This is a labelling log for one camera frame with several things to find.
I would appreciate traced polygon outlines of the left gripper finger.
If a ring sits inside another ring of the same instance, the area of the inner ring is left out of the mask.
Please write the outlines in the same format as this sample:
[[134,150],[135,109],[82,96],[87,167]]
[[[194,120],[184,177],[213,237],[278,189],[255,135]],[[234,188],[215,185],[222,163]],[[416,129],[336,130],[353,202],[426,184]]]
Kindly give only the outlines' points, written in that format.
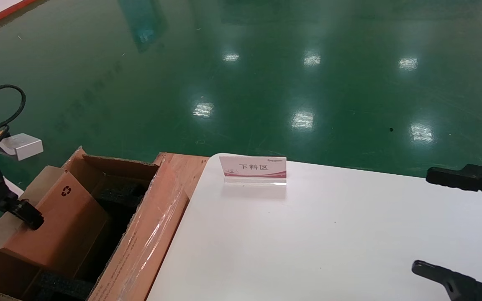
[[6,211],[19,218],[29,229],[38,230],[44,223],[44,217],[28,199],[7,198]]

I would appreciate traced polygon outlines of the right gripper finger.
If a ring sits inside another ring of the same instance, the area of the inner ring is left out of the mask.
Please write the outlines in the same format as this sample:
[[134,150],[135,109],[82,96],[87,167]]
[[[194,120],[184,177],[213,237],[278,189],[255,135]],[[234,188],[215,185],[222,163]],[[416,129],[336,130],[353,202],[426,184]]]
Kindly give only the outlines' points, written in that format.
[[442,286],[451,301],[482,301],[482,282],[425,261],[413,262],[412,272]]
[[467,164],[460,170],[432,167],[427,170],[426,181],[464,191],[482,192],[482,166]]

